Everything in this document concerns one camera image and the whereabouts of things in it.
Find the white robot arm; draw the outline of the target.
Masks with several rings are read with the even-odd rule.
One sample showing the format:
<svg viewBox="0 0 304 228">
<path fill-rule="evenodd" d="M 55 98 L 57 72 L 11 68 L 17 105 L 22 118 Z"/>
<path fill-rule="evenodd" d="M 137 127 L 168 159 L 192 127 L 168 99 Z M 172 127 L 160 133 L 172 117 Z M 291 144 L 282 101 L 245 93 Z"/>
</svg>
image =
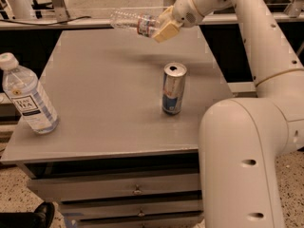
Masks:
<svg viewBox="0 0 304 228">
<path fill-rule="evenodd" d="M 304 146 L 304 67 L 263 0 L 176 0 L 159 42 L 216 10 L 233 8 L 254 98 L 212 105 L 199 126 L 205 228 L 285 228 L 276 156 Z"/>
</svg>

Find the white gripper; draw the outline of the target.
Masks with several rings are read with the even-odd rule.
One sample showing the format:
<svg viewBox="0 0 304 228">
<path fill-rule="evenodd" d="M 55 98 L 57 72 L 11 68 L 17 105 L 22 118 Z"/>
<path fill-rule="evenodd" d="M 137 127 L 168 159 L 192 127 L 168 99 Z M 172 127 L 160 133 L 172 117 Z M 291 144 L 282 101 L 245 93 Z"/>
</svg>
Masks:
<svg viewBox="0 0 304 228">
<path fill-rule="evenodd" d="M 172 14 L 178 22 L 175 20 L 166 22 L 172 19 Z M 173 7 L 168 7 L 159 15 L 159 22 L 166 23 L 153 35 L 153 39 L 158 43 L 169 40 L 179 34 L 182 24 L 186 28 L 191 28 L 198 25 L 203 18 L 204 16 L 197 11 L 193 0 L 176 0 Z"/>
</svg>

